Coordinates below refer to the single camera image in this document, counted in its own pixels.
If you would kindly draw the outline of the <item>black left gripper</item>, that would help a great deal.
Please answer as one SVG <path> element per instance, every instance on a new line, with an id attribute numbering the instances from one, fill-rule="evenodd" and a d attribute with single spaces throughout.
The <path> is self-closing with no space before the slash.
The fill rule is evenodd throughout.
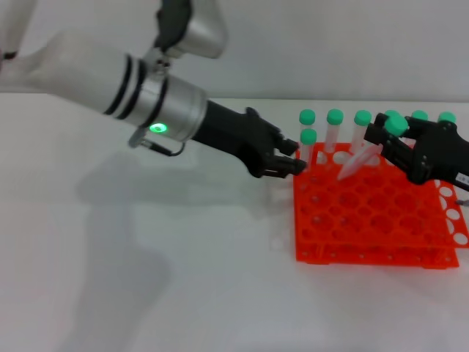
<path id="1" fill-rule="evenodd" d="M 307 163 L 297 158 L 275 155 L 295 154 L 299 144 L 285 139 L 281 130 L 262 119 L 253 108 L 238 113 L 209 101 L 195 142 L 233 155 L 256 177 L 286 178 L 299 175 Z"/>

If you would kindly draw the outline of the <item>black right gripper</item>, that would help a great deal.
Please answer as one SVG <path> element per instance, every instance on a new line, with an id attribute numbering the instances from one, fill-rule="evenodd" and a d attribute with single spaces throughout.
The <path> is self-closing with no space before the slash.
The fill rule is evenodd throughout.
<path id="1" fill-rule="evenodd" d="M 413 148 L 385 129 L 389 115 L 379 113 L 366 129 L 364 139 L 383 146 L 381 156 L 417 185 L 442 180 L 468 190 L 468 141 L 450 120 L 437 122 L 407 117 L 409 129 L 404 136 L 415 141 Z"/>

